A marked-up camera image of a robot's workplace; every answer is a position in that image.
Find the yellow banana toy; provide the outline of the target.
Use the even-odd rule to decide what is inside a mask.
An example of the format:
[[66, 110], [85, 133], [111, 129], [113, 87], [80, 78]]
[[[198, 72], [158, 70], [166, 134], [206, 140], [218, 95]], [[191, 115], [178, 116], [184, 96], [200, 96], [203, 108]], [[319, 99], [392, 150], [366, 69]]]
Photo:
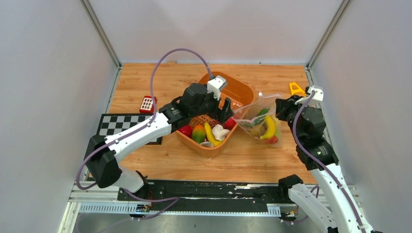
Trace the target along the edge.
[[267, 115], [264, 119], [267, 130], [264, 135], [261, 135], [260, 140], [271, 139], [275, 136], [276, 133], [276, 121], [271, 115]]

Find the orange plastic basket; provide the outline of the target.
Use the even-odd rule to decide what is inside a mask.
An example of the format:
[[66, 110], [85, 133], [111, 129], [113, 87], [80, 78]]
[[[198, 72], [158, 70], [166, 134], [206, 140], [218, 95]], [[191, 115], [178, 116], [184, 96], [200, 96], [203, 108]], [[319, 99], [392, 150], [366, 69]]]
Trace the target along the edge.
[[[229, 76], [225, 73], [219, 72], [219, 71], [213, 71], [212, 72], [215, 76], [221, 76], [226, 79], [228, 82], [227, 87], [221, 92], [221, 98], [222, 100], [220, 101], [219, 107], [222, 108], [224, 101], [226, 98], [231, 99], [231, 109], [236, 110], [238, 108], [241, 108], [243, 106], [246, 106], [250, 103], [253, 102], [255, 98], [255, 92], [254, 90], [247, 84], [239, 81], [238, 79]], [[213, 148], [209, 147], [204, 147], [201, 146], [200, 144], [196, 143], [193, 141], [190, 137], [187, 137], [180, 131], [176, 131], [175, 134], [177, 135], [177, 138], [186, 146], [197, 152], [203, 157], [206, 158], [213, 158], [218, 156], [227, 141], [232, 137], [232, 134], [234, 133], [235, 129], [238, 127], [236, 124], [233, 129], [230, 131], [229, 135], [223, 140], [223, 142]]]

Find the clear zip top bag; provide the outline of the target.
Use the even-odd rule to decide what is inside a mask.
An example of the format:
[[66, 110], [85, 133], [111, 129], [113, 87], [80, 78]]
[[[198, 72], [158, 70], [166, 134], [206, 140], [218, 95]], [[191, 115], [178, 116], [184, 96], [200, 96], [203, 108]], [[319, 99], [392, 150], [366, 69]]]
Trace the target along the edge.
[[282, 142], [280, 120], [276, 117], [276, 100], [280, 94], [258, 93], [256, 101], [234, 111], [234, 121], [252, 138], [279, 148]]

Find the green cucumber toy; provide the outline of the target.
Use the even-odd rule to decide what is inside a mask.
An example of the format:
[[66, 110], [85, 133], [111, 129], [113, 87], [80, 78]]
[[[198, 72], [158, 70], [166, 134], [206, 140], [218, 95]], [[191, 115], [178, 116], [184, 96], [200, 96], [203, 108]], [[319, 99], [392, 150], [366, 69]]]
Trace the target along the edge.
[[252, 122], [241, 122], [240, 125], [244, 126], [246, 128], [252, 128], [261, 122], [264, 121], [263, 115], [267, 114], [269, 112], [269, 108], [263, 108], [259, 111], [259, 113], [256, 115], [256, 117], [252, 120]]

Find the red orange peach toy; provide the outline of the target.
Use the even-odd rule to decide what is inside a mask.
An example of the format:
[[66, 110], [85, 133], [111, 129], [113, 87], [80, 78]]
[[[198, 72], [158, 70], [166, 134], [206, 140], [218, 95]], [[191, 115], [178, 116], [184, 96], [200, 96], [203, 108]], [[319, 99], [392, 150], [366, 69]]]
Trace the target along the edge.
[[279, 141], [278, 137], [274, 135], [272, 138], [266, 139], [265, 142], [270, 145], [274, 145]]

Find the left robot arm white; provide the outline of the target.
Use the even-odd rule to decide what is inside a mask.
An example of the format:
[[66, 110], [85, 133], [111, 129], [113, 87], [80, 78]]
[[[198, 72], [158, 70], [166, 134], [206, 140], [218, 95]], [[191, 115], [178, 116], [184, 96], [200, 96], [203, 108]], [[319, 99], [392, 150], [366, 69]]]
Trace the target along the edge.
[[233, 115], [229, 98], [222, 108], [219, 107], [221, 91], [226, 86], [222, 77], [207, 84], [193, 83], [182, 96], [164, 105], [147, 120], [112, 136], [92, 136], [83, 164], [91, 172], [95, 184], [99, 188], [118, 186], [130, 191], [136, 200], [146, 199], [149, 188], [143, 177], [136, 171], [120, 168], [119, 162], [150, 141], [188, 125], [194, 117], [208, 115], [221, 123], [226, 122]]

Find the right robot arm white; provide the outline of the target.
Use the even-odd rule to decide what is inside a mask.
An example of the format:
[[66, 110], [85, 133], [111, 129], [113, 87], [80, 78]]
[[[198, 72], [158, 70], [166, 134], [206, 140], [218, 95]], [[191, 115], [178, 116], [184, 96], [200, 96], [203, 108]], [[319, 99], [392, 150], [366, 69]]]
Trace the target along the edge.
[[339, 159], [324, 136], [326, 122], [309, 98], [293, 95], [276, 99], [276, 118], [287, 122], [300, 161], [318, 182], [329, 206], [325, 207], [296, 175], [278, 181], [278, 198], [296, 203], [324, 233], [374, 233], [347, 186]]

